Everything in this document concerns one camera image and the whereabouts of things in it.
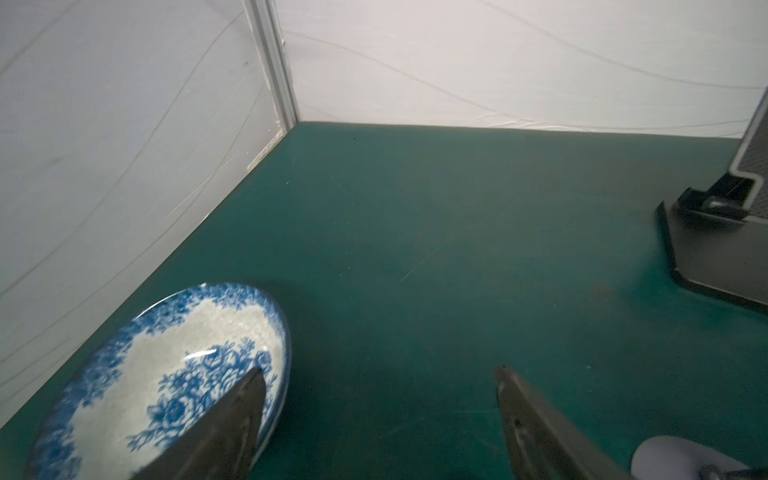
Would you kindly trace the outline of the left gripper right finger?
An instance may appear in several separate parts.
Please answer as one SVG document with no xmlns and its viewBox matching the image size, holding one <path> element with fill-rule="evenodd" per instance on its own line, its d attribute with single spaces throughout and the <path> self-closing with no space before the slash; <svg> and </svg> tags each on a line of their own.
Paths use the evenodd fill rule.
<svg viewBox="0 0 768 480">
<path fill-rule="evenodd" d="M 524 377 L 507 366 L 494 372 L 511 470 L 517 479 L 630 479 L 556 410 Z"/>
</svg>

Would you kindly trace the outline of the blue white ceramic dish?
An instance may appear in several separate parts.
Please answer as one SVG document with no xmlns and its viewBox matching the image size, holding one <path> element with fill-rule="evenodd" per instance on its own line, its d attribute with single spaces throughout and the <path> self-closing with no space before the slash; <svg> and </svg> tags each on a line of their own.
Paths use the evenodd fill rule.
<svg viewBox="0 0 768 480">
<path fill-rule="evenodd" d="M 266 395 L 262 453 L 287 395 L 287 319 L 267 293 L 201 284 L 141 312 L 105 340 L 65 385 L 30 452 L 29 479 L 127 479 L 148 466 L 251 369 Z"/>
</svg>

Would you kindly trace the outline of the green table mat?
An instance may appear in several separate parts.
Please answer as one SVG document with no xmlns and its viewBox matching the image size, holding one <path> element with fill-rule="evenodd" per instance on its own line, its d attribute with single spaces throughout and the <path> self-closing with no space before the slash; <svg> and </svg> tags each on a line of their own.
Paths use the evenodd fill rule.
<svg viewBox="0 0 768 480">
<path fill-rule="evenodd" d="M 156 301 L 249 284 L 288 318 L 256 479 L 507 479 L 519 371 L 619 464 L 657 435 L 767 461 L 767 317 L 669 275 L 655 210 L 734 139 L 303 123 L 1 431 L 20 479 L 82 361 Z"/>
</svg>

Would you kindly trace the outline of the black stand back left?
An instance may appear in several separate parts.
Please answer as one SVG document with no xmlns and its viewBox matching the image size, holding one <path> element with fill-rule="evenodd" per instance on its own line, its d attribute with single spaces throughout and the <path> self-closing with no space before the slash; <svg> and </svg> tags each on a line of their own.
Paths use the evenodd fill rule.
<svg viewBox="0 0 768 480">
<path fill-rule="evenodd" d="M 681 286 L 767 311 L 767 96 L 731 163 L 706 190 L 656 209 L 668 266 Z"/>
</svg>

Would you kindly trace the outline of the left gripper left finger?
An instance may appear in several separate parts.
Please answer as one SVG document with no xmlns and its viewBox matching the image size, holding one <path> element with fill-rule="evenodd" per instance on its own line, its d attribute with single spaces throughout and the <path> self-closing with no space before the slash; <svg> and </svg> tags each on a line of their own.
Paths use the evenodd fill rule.
<svg viewBox="0 0 768 480">
<path fill-rule="evenodd" d="M 253 368 L 133 478 L 245 479 L 255 457 L 265 399 L 263 373 Z"/>
</svg>

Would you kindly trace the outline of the grey round stand left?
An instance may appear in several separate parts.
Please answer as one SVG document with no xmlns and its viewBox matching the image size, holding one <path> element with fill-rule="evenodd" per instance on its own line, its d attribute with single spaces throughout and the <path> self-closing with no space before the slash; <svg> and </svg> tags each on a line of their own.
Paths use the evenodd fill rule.
<svg viewBox="0 0 768 480">
<path fill-rule="evenodd" d="M 674 436 L 656 436 L 634 452 L 630 472 L 636 479 L 766 479 L 767 467 L 748 467 L 708 446 Z"/>
</svg>

